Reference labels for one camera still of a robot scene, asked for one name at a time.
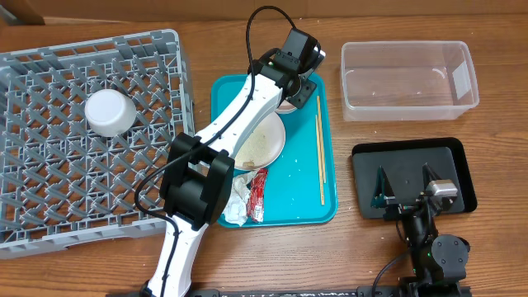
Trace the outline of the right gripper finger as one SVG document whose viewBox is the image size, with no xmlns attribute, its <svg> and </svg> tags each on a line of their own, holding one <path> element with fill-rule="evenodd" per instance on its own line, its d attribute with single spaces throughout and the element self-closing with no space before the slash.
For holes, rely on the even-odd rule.
<svg viewBox="0 0 528 297">
<path fill-rule="evenodd" d="M 441 177 L 432 169 L 432 167 L 425 163 L 422 166 L 423 183 L 430 184 L 431 182 L 440 180 Z"/>
<path fill-rule="evenodd" d="M 377 170 L 374 197 L 394 197 L 394 191 L 382 167 L 379 167 Z"/>
</svg>

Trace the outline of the white napkin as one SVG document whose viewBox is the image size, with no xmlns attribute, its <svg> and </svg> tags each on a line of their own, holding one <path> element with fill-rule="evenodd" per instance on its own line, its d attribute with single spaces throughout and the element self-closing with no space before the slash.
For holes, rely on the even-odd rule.
<svg viewBox="0 0 528 297">
<path fill-rule="evenodd" d="M 247 204 L 251 195 L 249 188 L 257 171 L 247 172 L 233 179 L 230 197 L 224 208 L 224 219 L 230 224 L 242 226 L 248 219 Z"/>
</svg>

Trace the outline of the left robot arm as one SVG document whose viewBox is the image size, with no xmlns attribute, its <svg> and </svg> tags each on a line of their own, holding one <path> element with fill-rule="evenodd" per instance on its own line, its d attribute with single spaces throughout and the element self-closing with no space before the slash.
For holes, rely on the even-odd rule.
<svg viewBox="0 0 528 297">
<path fill-rule="evenodd" d="M 159 194 L 166 223 L 158 266 L 142 296 L 184 296 L 206 229 L 224 211 L 232 189 L 234 157 L 257 126 L 283 101 L 304 107 L 316 86 L 309 76 L 325 53 L 311 35 L 292 29 L 284 45 L 250 59 L 237 96 L 196 135 L 180 133 L 169 149 Z"/>
</svg>

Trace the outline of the grey white bowl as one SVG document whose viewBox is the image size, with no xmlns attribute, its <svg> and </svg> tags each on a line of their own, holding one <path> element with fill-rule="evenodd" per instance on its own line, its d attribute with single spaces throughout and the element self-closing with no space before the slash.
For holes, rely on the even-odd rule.
<svg viewBox="0 0 528 297">
<path fill-rule="evenodd" d="M 93 93 L 84 107 L 90 129 L 103 137 L 123 134 L 136 119 L 136 107 L 126 95 L 112 89 Z"/>
</svg>

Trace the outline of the red snack wrapper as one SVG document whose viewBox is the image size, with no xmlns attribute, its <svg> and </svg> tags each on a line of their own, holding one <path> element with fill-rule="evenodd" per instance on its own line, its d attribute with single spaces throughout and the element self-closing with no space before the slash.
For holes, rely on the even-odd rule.
<svg viewBox="0 0 528 297">
<path fill-rule="evenodd" d="M 261 168 L 251 180 L 250 197 L 247 203 L 247 216 L 255 223 L 262 223 L 264 219 L 264 190 L 268 170 Z"/>
</svg>

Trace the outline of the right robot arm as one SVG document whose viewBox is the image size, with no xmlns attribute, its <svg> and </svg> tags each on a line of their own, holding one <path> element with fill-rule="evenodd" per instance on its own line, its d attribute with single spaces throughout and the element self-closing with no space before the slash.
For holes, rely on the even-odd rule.
<svg viewBox="0 0 528 297">
<path fill-rule="evenodd" d="M 384 210 L 384 220 L 395 222 L 407 251 L 382 268 L 370 287 L 370 294 L 470 297 L 471 289 L 460 284 L 466 278 L 469 242 L 455 235 L 439 234 L 434 221 L 455 203 L 458 188 L 451 179 L 441 178 L 428 164 L 422 166 L 422 175 L 423 190 L 414 202 L 404 204 L 397 200 L 384 169 L 379 167 L 377 170 L 371 206 Z M 406 257 L 411 259 L 413 275 L 382 291 L 378 284 L 383 274 Z"/>
</svg>

